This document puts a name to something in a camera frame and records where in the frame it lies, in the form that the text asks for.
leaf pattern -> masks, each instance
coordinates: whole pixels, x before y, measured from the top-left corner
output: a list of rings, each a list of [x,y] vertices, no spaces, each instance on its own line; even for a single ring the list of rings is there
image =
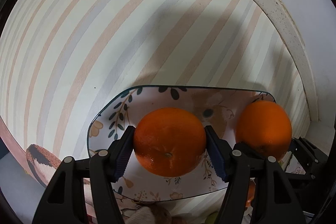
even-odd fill
[[[179,86],[178,88],[182,91],[187,91],[187,88],[185,86]]]
[[[160,93],[163,93],[163,92],[165,92],[167,89],[168,89],[167,86],[160,86],[160,87],[159,87],[159,92],[160,92]]]
[[[151,196],[153,196],[154,201],[160,201],[161,199],[159,198],[159,193],[154,194],[153,192],[149,192]]]
[[[110,132],[110,134],[108,135],[108,137],[109,138],[112,137],[112,135],[113,135],[114,132],[115,132],[115,129]]]
[[[131,182],[129,179],[125,178],[124,176],[123,176],[123,179],[125,181],[127,188],[132,188],[134,186],[134,183]]]
[[[129,90],[126,90],[121,96],[120,98],[124,98],[129,94]]]
[[[119,102],[118,104],[116,104],[116,105],[115,105],[115,107],[114,107],[114,109],[116,109],[116,108],[120,107],[120,106],[121,106],[121,104],[122,104],[122,102]]]
[[[251,103],[257,102],[257,101],[263,101],[264,100],[264,95],[262,94],[260,97],[254,99]]]
[[[166,180],[166,182],[168,183],[168,185],[170,185],[170,181],[172,178],[164,178]]]
[[[211,171],[211,169],[213,169],[213,165],[207,152],[203,155],[202,167],[204,167],[205,169],[203,180],[210,179],[211,186],[216,186],[217,182],[212,179],[213,172]]]
[[[176,177],[176,178],[174,179],[174,181],[175,181],[175,185],[179,184],[179,183],[180,183],[180,180],[181,180],[181,177]]]
[[[113,113],[111,114],[111,116],[109,117],[109,120],[112,120],[113,117],[114,117],[116,114],[117,114],[116,112],[113,112]]]
[[[141,92],[142,92],[142,87],[139,87],[139,88],[137,89],[137,91],[136,91],[136,94],[137,94],[137,95],[140,95]]]
[[[115,123],[116,123],[115,121],[112,122],[112,124],[110,125],[109,129],[111,129],[114,126]]]
[[[180,98],[179,92],[176,89],[170,89],[170,95],[174,100],[178,100]]]

metal screw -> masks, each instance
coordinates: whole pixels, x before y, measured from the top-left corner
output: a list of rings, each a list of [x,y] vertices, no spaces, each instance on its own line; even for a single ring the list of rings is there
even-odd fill
[[[65,157],[64,160],[63,160],[66,164],[72,162],[72,157],[68,156],[68,157]]]
[[[101,157],[105,157],[108,154],[107,150],[100,150],[98,155]]]
[[[277,161],[277,159],[274,158],[273,156],[269,156],[267,159],[268,159],[269,162],[276,162]]]
[[[233,151],[232,151],[232,155],[233,155],[233,156],[236,156],[236,157],[239,157],[239,156],[242,155],[242,153],[241,153],[239,150],[233,150]]]

decorative plate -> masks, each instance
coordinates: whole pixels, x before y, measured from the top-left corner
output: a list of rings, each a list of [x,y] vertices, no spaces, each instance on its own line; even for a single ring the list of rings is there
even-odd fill
[[[113,98],[92,121],[87,137],[88,153],[91,157],[107,149],[121,138],[128,125],[136,127],[147,113],[162,107],[178,107],[193,113],[203,126],[211,125],[233,147],[237,118],[248,104],[257,100],[275,102],[271,94],[255,90],[165,85],[129,88]],[[193,171],[176,178],[148,172],[133,152],[124,176],[112,186],[127,198],[152,202],[214,192],[227,187],[227,183],[216,176],[206,151]]]

pastel striped wall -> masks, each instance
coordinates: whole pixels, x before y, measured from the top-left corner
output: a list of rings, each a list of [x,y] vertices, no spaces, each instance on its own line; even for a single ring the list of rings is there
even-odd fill
[[[139,84],[266,90],[294,136],[310,116],[278,32],[253,0],[19,0],[0,38],[0,116],[25,150],[87,157],[87,129]]]

plate rim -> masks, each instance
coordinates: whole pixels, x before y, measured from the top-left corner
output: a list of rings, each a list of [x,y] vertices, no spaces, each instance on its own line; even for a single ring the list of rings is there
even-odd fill
[[[274,98],[274,96],[269,93],[268,91],[263,91],[263,90],[250,90],[250,89],[238,89],[238,88],[223,88],[220,86],[199,86],[199,85],[135,85],[132,86],[130,88],[127,88],[125,90],[123,90],[122,92],[120,92],[118,95],[116,95],[115,97],[113,97],[113,99],[111,101],[109,101],[99,112],[98,114],[93,118],[93,120],[91,121],[89,128],[87,130],[87,134],[86,134],[86,150],[87,153],[89,155],[89,158],[92,158],[91,154],[90,154],[90,150],[89,150],[89,133],[90,133],[90,128],[93,124],[93,122],[99,117],[101,116],[101,114],[109,107],[110,104],[112,104],[116,99],[118,99],[122,94],[124,94],[126,91],[130,91],[130,90],[135,90],[138,88],[152,88],[152,87],[167,87],[167,88],[186,88],[186,89],[216,89],[216,90],[244,90],[244,91],[253,91],[253,92],[263,92],[266,93],[268,95],[271,95],[271,97],[273,98],[273,101],[276,103],[276,100]]]

